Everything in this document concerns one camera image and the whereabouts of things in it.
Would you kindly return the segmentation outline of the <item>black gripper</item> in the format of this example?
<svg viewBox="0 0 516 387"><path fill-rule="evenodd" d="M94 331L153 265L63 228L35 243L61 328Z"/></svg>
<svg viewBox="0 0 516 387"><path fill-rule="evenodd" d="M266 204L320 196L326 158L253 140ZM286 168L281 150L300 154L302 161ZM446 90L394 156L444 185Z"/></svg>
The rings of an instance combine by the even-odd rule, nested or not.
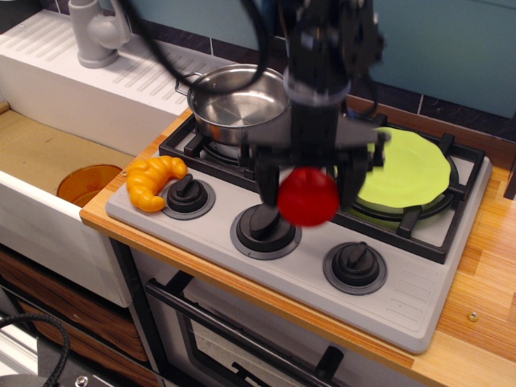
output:
<svg viewBox="0 0 516 387"><path fill-rule="evenodd" d="M262 202L277 204L286 166L337 165L340 207L351 206L364 184L368 169L385 162L389 136L380 132L384 119L371 119L339 106L308 107L291 103L269 123L242 130L256 165L256 185Z"/></svg>

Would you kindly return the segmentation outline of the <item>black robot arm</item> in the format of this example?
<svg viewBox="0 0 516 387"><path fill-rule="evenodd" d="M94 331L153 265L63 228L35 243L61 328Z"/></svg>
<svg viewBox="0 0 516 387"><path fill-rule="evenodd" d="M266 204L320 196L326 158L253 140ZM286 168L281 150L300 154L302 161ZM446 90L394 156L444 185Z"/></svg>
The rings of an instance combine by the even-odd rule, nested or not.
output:
<svg viewBox="0 0 516 387"><path fill-rule="evenodd" d="M387 136L365 114L344 115L354 78L368 79L383 36L370 1L281 1L288 46L283 88L288 117L268 128L213 134L218 143L249 147L261 200L277 204L282 167L334 167L338 202L350 206L368 171L384 163Z"/></svg>

